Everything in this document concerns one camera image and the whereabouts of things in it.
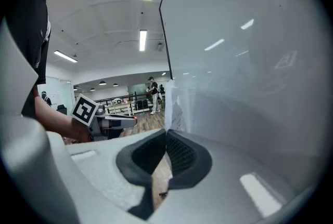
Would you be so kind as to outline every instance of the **railing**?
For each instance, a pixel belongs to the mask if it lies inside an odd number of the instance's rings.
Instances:
[[[116,98],[121,100],[121,103],[116,105],[116,107],[112,106],[112,101]],[[152,96],[150,94],[139,94],[135,92],[132,95],[121,96],[121,97],[113,97],[113,98],[106,98],[101,100],[95,100],[96,103],[100,103],[106,106],[106,113],[111,114],[113,111],[114,114],[121,114],[121,115],[128,115],[128,103],[130,101],[130,113],[142,113],[145,111],[150,111],[152,108]]]

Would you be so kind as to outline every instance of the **white ceiling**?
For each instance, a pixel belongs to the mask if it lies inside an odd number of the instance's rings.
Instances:
[[[47,62],[79,73],[101,69],[114,72],[119,67],[119,59],[132,63],[138,60],[143,64],[163,62],[165,66],[165,48],[157,50],[159,42],[164,46],[160,1],[47,0],[52,26]],[[140,30],[148,31],[143,53],[138,53]],[[53,53],[55,50],[77,56],[78,63],[59,58]],[[117,70],[117,75],[126,73],[130,72]],[[90,80],[94,78],[98,75],[90,76]]]
[[[147,73],[137,73],[137,74],[129,74],[129,75],[120,75],[116,77],[110,77],[106,79],[99,79],[96,81],[91,81],[87,83],[77,84],[81,88],[78,88],[76,93],[85,93],[89,92],[91,88],[95,88],[96,90],[101,90],[105,88],[110,88],[114,84],[118,84],[119,86],[130,86],[137,85],[143,83],[150,83],[148,81],[149,77],[154,77],[156,81],[168,81],[170,79],[170,73],[166,72],[164,76],[162,76],[163,71],[161,72],[147,72]],[[99,85],[100,81],[105,81],[106,85]]]

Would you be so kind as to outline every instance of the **white plastic panel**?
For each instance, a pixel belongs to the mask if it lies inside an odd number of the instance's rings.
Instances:
[[[332,94],[319,0],[163,0],[161,13],[183,130],[247,152],[297,192],[316,183]]]

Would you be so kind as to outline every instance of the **ceiling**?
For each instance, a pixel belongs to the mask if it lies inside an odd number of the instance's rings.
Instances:
[[[170,79],[170,73],[167,71],[164,76],[162,76],[162,72],[147,72],[147,73],[137,73],[137,74],[130,74],[130,75],[120,75],[116,77],[110,77],[106,79],[99,79],[96,81],[91,81],[87,83],[78,84],[79,87],[75,93],[85,93],[90,92],[91,88],[95,88],[96,90],[101,90],[105,88],[112,87],[115,83],[118,86],[130,86],[130,85],[137,85],[143,83],[149,83],[148,78],[154,77],[157,81],[168,81]],[[99,85],[100,81],[105,81],[106,85]]]
[[[47,62],[71,71],[94,70],[120,59],[137,59],[139,31],[147,30],[146,50],[139,61],[167,62],[159,14],[161,0],[47,0],[52,35]],[[56,56],[59,50],[76,56],[70,63]]]

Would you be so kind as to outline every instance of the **black shirt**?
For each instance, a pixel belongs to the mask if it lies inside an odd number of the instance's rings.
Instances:
[[[153,82],[153,83],[151,84],[151,88],[153,88],[153,87],[155,87],[155,88],[154,88],[154,90],[152,91],[152,94],[155,95],[155,94],[157,93],[157,83],[156,83],[156,82]]]
[[[15,0],[5,17],[18,48],[38,74],[35,84],[45,84],[50,35],[46,0]],[[22,114],[36,118],[33,90],[28,95]]]

